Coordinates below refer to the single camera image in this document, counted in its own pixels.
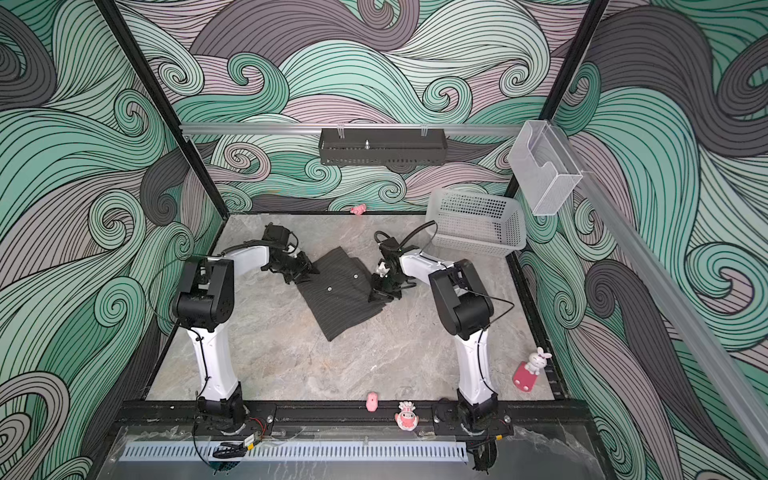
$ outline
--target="plastic basket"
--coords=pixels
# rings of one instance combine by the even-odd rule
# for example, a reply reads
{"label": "plastic basket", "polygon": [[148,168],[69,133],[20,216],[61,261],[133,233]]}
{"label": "plastic basket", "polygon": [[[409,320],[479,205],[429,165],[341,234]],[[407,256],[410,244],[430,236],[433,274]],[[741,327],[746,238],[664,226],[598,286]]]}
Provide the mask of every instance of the plastic basket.
{"label": "plastic basket", "polygon": [[525,216],[520,203],[511,198],[435,190],[427,206],[430,220],[438,226],[432,239],[438,247],[492,257],[506,257],[525,247]]}

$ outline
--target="dark gray cloth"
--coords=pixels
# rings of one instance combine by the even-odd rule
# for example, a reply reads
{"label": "dark gray cloth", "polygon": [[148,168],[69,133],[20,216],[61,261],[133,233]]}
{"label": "dark gray cloth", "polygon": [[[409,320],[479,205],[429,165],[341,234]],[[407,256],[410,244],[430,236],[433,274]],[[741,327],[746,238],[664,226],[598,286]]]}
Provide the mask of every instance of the dark gray cloth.
{"label": "dark gray cloth", "polygon": [[328,341],[382,311],[382,303],[368,303],[371,273],[360,259],[350,258],[342,247],[337,247],[314,265],[319,275],[311,275],[309,282],[296,287]]}

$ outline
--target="wall mural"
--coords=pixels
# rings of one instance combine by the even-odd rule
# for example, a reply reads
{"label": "wall mural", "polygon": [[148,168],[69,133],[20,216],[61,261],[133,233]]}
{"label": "wall mural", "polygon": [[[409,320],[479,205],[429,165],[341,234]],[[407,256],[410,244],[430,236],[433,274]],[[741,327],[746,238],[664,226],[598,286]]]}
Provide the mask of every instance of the wall mural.
{"label": "wall mural", "polygon": [[[588,0],[118,0],[183,122],[521,124]],[[640,4],[623,0],[617,8]],[[197,139],[233,211],[426,210],[502,194],[514,139],[454,137],[450,164],[327,167],[317,136]]]}
{"label": "wall mural", "polygon": [[92,0],[0,6],[0,476],[84,478],[221,219]]}
{"label": "wall mural", "polygon": [[[768,3],[651,3],[603,19],[556,121],[768,399]],[[768,478],[589,200],[527,226],[523,270],[619,478]]]}

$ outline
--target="pink figurine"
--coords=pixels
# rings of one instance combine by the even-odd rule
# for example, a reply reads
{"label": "pink figurine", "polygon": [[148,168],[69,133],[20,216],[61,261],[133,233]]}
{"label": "pink figurine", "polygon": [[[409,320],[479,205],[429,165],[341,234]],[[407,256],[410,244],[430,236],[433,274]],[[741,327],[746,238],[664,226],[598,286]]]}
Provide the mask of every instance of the pink figurine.
{"label": "pink figurine", "polygon": [[413,402],[400,402],[400,413],[395,414],[395,421],[401,430],[411,432],[419,424],[419,417],[413,412]]}
{"label": "pink figurine", "polygon": [[379,394],[376,392],[371,392],[368,394],[368,399],[366,400],[366,408],[369,412],[375,412],[377,408],[379,408]]}
{"label": "pink figurine", "polygon": [[360,204],[357,207],[352,207],[349,209],[350,212],[352,212],[355,215],[362,215],[368,210],[368,207],[366,207],[365,204]]}
{"label": "pink figurine", "polygon": [[515,376],[514,384],[523,392],[530,392],[536,383],[536,378],[541,374],[541,369],[547,366],[547,359],[552,358],[551,353],[545,353],[540,346],[528,357],[528,362],[520,362]]}

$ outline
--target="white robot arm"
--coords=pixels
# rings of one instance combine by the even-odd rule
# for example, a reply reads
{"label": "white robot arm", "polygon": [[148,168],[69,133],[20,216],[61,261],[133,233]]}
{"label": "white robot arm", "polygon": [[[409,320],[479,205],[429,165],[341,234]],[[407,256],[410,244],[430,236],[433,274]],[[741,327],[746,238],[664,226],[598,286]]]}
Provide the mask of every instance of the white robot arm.
{"label": "white robot arm", "polygon": [[374,236],[383,259],[372,275],[369,301],[389,302],[402,296],[402,291],[415,286],[416,279],[430,285],[440,321],[454,336],[458,354],[458,400],[462,424],[470,433],[483,432],[498,405],[488,366],[488,337],[485,329],[493,315],[493,304],[472,262],[447,262],[433,258],[417,247],[382,232]]}
{"label": "white robot arm", "polygon": [[291,235],[270,223],[261,240],[230,247],[220,257],[191,257],[184,264],[173,311],[194,345],[200,372],[197,407],[224,425],[224,431],[239,432],[245,419],[227,324],[234,308],[234,277],[258,268],[282,273],[286,283],[307,281],[317,270],[290,242]]}

